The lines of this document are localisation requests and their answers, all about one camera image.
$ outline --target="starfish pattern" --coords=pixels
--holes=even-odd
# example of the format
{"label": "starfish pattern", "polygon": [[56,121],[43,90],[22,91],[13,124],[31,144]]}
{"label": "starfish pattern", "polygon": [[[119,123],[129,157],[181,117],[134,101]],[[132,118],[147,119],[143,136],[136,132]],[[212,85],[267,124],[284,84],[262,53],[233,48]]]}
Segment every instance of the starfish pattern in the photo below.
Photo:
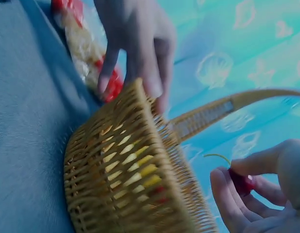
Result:
{"label": "starfish pattern", "polygon": [[275,70],[266,70],[265,63],[262,60],[257,60],[256,69],[255,73],[248,74],[248,78],[255,83],[256,88],[271,86]]}

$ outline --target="woven rattan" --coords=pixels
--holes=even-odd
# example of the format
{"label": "woven rattan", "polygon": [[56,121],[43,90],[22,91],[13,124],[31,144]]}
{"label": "woven rattan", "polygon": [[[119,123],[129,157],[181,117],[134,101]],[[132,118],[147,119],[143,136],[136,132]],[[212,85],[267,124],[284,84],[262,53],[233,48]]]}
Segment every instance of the woven rattan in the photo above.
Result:
{"label": "woven rattan", "polygon": [[137,79],[68,143],[64,185],[76,232],[218,232],[180,143],[246,105],[280,95],[300,92],[244,92],[168,122],[155,114]]}

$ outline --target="finger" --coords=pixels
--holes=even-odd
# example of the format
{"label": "finger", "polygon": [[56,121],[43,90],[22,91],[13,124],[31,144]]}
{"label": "finger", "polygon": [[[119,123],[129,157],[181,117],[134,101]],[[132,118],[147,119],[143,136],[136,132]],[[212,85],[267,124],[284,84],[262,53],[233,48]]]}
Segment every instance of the finger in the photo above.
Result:
{"label": "finger", "polygon": [[255,176],[255,188],[254,190],[271,202],[274,205],[285,206],[287,198],[281,190],[281,187],[274,184],[262,176]]}
{"label": "finger", "polygon": [[236,203],[236,205],[238,206],[238,208],[242,211],[243,215],[250,221],[250,222],[254,222],[257,220],[261,219],[261,216],[259,216],[258,214],[256,214],[255,212],[250,211],[245,204],[243,203],[243,200],[241,199],[241,197],[239,196],[239,194],[237,193],[235,186],[233,184],[233,181],[229,175],[229,172],[226,168],[224,167],[220,167],[218,168],[220,171],[222,171],[222,173],[224,174],[226,181],[227,181],[227,185],[228,188],[230,190],[230,193]]}
{"label": "finger", "polygon": [[250,221],[236,205],[222,171],[215,169],[211,172],[211,186],[214,200],[229,232],[243,232]]}
{"label": "finger", "polygon": [[154,29],[151,15],[145,9],[136,11],[136,25],[131,38],[131,54],[136,65],[137,76],[142,77],[143,87],[149,96],[162,95],[162,84],[154,48]]}
{"label": "finger", "polygon": [[284,146],[283,143],[280,143],[270,149],[253,153],[244,159],[233,160],[231,168],[243,176],[277,173],[278,157]]}
{"label": "finger", "polygon": [[106,48],[106,57],[98,79],[99,93],[104,93],[106,90],[110,76],[112,75],[114,67],[117,63],[119,52],[120,50],[117,47],[113,46],[111,43],[108,43]]}
{"label": "finger", "polygon": [[277,216],[263,218],[248,225],[243,233],[268,233],[272,229],[282,225],[283,221],[284,219]]}
{"label": "finger", "polygon": [[157,111],[163,114],[168,105],[169,88],[173,78],[175,42],[173,38],[154,39],[154,45],[163,88],[163,94],[157,100]]}
{"label": "finger", "polygon": [[256,214],[260,215],[263,218],[277,216],[280,213],[279,210],[275,210],[267,207],[262,202],[254,198],[251,194],[242,197],[242,200],[245,206],[250,211],[255,212]]}
{"label": "finger", "polygon": [[130,56],[127,54],[126,59],[126,77],[124,85],[127,85],[131,83],[137,76],[136,76],[136,70],[133,60],[130,58]]}

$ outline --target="red fruit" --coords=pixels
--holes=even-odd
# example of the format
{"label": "red fruit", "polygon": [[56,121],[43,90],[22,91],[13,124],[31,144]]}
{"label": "red fruit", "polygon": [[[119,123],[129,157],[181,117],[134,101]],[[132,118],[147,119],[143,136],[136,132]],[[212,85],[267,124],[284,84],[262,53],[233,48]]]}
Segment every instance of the red fruit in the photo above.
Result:
{"label": "red fruit", "polygon": [[[103,56],[102,60],[99,60],[96,62],[96,66],[98,67],[99,72],[101,72],[101,70],[102,70],[104,59],[105,59],[105,57]],[[110,77],[110,80],[106,86],[106,91],[105,91],[106,96],[105,96],[104,101],[109,103],[112,100],[114,100],[119,95],[122,88],[123,88],[122,75],[118,69],[114,69],[112,72],[112,75]]]}
{"label": "red fruit", "polygon": [[[157,188],[154,190],[154,194],[161,193],[161,192],[163,192],[164,190],[165,190],[165,189],[164,189],[163,186],[159,186],[159,187],[157,187]],[[166,201],[167,201],[167,198],[163,197],[163,198],[158,199],[157,202],[158,202],[159,204],[164,204]]]}
{"label": "red fruit", "polygon": [[249,195],[255,187],[253,178],[251,176],[241,176],[231,168],[229,168],[228,171],[237,193],[242,197]]}

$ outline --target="fingernail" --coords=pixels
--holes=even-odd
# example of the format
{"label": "fingernail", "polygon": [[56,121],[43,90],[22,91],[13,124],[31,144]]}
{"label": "fingernail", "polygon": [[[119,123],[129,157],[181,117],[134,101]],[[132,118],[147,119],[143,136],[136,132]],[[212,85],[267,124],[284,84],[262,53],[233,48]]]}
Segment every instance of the fingernail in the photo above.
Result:
{"label": "fingernail", "polygon": [[149,87],[149,95],[152,98],[158,98],[163,94],[163,89],[160,83],[152,83]]}
{"label": "fingernail", "polygon": [[99,86],[98,86],[100,93],[105,92],[108,82],[109,82],[109,80],[107,77],[100,77],[100,82],[99,82]]}
{"label": "fingernail", "polygon": [[231,166],[238,165],[241,161],[242,161],[242,159],[233,159],[233,160],[231,161]]}

